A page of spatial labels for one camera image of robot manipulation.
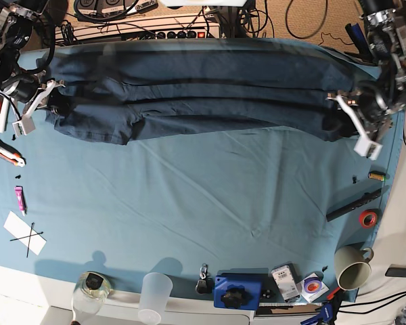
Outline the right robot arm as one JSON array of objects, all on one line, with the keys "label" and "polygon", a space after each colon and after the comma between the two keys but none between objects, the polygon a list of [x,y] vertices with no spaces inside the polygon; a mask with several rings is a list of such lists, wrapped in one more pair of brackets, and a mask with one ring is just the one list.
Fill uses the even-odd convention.
[{"label": "right robot arm", "polygon": [[[58,89],[65,86],[64,81],[44,78],[55,53],[55,26],[46,11],[47,4],[47,1],[15,1],[0,12],[0,133],[5,131],[9,110],[16,117],[12,126],[18,137],[35,130],[32,114],[36,110],[50,110],[54,114],[66,111],[63,104],[54,102]],[[49,52],[38,67],[27,70],[20,67],[18,60],[41,18],[51,27]]]}]

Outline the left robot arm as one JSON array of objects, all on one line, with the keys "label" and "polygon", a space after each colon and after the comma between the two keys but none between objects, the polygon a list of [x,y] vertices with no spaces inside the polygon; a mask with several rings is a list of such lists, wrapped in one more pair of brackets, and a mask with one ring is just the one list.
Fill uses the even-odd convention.
[{"label": "left robot arm", "polygon": [[375,81],[359,81],[350,91],[328,94],[348,115],[357,130],[354,151],[376,160],[391,115],[406,109],[406,22],[400,1],[360,1],[366,42],[381,68]]}]

